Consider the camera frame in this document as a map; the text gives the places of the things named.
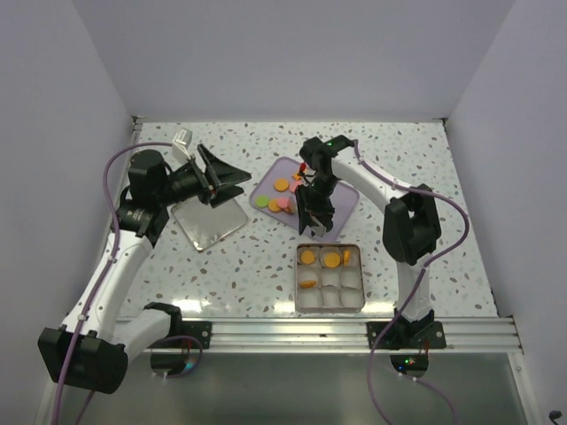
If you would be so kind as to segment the square cookie tin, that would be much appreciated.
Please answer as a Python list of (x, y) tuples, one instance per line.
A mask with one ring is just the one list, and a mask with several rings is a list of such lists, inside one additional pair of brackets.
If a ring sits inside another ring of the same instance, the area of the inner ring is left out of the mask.
[[(316, 261), (303, 265), (299, 255), (311, 250)], [(343, 252), (350, 250), (352, 257), (347, 267), (343, 266)], [(342, 263), (336, 268), (322, 265), (322, 255), (334, 251), (341, 255)], [(317, 285), (301, 289), (299, 283), (317, 280)], [(295, 261), (295, 310), (298, 313), (354, 314), (366, 304), (361, 267), (361, 250), (351, 243), (302, 243), (296, 250)]]

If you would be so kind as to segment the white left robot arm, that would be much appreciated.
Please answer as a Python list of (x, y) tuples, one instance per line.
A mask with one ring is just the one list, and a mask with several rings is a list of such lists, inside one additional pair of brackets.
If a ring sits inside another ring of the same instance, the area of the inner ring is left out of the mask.
[(144, 143), (133, 152), (128, 186), (120, 201), (107, 203), (112, 214), (103, 255), (81, 298), (58, 328), (45, 328), (38, 348), (50, 378), (104, 394), (121, 385), (131, 360), (153, 344), (171, 348), (188, 338), (180, 308), (151, 302), (125, 328), (117, 318), (134, 277), (152, 253), (168, 220), (168, 209), (196, 198), (213, 208), (243, 194), (251, 174), (197, 147), (204, 166), (193, 157), (172, 169), (158, 150)]

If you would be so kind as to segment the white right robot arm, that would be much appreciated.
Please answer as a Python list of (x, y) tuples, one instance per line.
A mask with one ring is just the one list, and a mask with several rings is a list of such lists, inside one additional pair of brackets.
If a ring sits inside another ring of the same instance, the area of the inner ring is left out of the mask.
[(311, 138), (299, 156), (305, 182), (295, 192), (300, 234), (307, 228), (318, 236), (332, 230), (336, 210), (330, 198), (339, 182), (357, 189), (384, 215), (382, 244), (398, 274), (394, 335), (402, 346), (417, 346), (434, 321), (426, 261), (437, 248), (441, 227), (431, 188), (410, 186), (365, 162), (358, 143), (344, 135), (328, 142)]

